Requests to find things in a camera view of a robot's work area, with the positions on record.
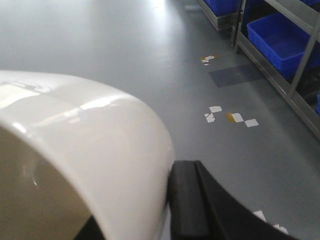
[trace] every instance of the dark floor mat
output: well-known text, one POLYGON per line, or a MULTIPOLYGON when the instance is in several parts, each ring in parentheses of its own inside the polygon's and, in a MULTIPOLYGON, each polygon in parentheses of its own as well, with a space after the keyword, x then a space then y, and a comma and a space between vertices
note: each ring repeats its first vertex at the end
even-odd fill
POLYGON ((256 66, 251 63, 212 71, 209 72, 209 75, 218 88, 252 82, 264 78, 256 66))

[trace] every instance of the white curved plastic cover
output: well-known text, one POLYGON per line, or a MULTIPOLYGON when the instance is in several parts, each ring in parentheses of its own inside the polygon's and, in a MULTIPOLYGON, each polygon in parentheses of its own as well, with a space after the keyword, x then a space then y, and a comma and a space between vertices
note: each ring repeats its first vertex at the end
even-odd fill
POLYGON ((87 79, 0 71, 0 239, 154 239, 175 158, 158 116, 87 79))

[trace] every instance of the gray floor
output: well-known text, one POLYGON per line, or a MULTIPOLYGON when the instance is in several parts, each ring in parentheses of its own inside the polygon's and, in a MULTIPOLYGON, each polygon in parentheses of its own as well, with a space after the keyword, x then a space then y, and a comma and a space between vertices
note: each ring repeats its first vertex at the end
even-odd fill
MULTIPOLYGON (((162 118, 177 159, 202 160, 251 211, 298 238, 318 239, 320 143, 258 72, 217 87, 215 71, 250 64, 229 38, 195 0, 0 4, 1 69, 74 75, 133 94, 162 118), (220 57, 204 66, 208 55, 220 57), (207 123, 211 106, 223 111, 207 123), (259 126, 229 122, 229 112, 259 126)), ((169 239, 167 221, 162 240, 169 239)))

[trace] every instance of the metal shelf frame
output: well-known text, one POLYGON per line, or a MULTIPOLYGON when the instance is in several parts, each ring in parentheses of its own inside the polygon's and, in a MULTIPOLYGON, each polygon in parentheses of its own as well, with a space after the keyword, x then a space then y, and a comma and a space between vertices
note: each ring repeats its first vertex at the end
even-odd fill
POLYGON ((212 10, 208 7, 208 5, 204 2, 204 0, 196 0, 196 1, 217 31, 230 28, 235 24, 237 20, 236 13, 232 13, 225 16, 216 16, 212 12, 212 10))
MULTIPOLYGON (((242 4, 237 13, 238 16, 242 16, 246 8, 247 0, 241 1, 242 4)), ((314 45, 316 41, 320 42, 320 14, 300 0, 264 1, 310 35, 309 42, 305 48, 304 55, 292 83, 289 84, 241 32, 243 24, 242 17, 237 18, 237 22, 235 23, 237 27, 233 28, 234 32, 232 35, 234 37, 233 42, 235 51, 237 52, 240 48, 251 59, 273 87, 280 93, 284 100, 292 107, 296 114, 320 140, 320 116, 317 115, 317 113, 296 91, 297 85, 304 72, 314 45)))

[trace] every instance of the metal shelf rail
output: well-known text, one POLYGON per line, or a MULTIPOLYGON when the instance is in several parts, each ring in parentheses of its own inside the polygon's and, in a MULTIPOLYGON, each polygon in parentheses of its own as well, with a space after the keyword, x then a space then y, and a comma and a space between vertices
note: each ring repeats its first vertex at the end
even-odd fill
MULTIPOLYGON (((320 42, 320 14, 300 0, 265 0, 265 2, 270 4, 310 35, 310 40, 305 48, 304 55, 292 83, 288 83, 241 32, 243 23, 242 17, 238 17, 238 21, 235 23, 237 25, 237 28, 235 28, 236 32, 233 33, 235 51, 237 52, 238 48, 243 50, 243 52, 259 68, 285 101, 320 140, 320 117, 296 91, 297 85, 301 79, 314 45, 316 41, 320 42)), ((239 16, 243 15, 245 8, 246 0, 242 0, 242 5, 238 12, 239 16)))
POLYGON ((216 16, 208 7, 208 5, 204 2, 204 0, 196 1, 217 31, 230 28, 234 25, 237 17, 236 13, 232 13, 225 16, 216 16))

